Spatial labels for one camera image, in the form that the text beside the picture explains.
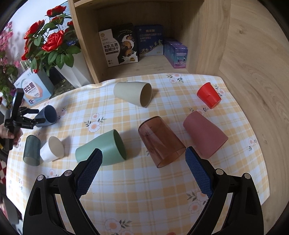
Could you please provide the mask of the person's left hand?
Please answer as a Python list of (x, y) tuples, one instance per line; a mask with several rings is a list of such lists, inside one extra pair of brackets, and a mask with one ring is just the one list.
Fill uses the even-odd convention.
[(21, 136), (23, 135), (22, 130), (20, 129), (17, 134), (13, 134), (9, 131), (8, 128), (4, 126), (4, 124), (0, 125), (0, 137), (2, 140), (4, 139), (12, 139), (13, 145), (18, 148), (19, 142), (21, 141)]

